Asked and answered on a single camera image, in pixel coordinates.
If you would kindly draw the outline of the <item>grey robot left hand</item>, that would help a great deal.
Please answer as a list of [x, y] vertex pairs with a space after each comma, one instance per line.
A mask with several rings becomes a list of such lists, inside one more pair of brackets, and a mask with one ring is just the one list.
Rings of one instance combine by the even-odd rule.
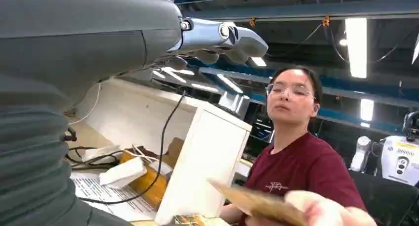
[[0, 106], [61, 111], [114, 75], [267, 50], [254, 31], [184, 17], [174, 0], [0, 0]]

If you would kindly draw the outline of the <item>person's hand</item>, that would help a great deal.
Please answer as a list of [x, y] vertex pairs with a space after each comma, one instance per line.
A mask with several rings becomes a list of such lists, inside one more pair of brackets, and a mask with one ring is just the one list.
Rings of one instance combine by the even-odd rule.
[[341, 204], [317, 193], [304, 190], [289, 191], [284, 202], [303, 212], [309, 226], [375, 226], [366, 211]]

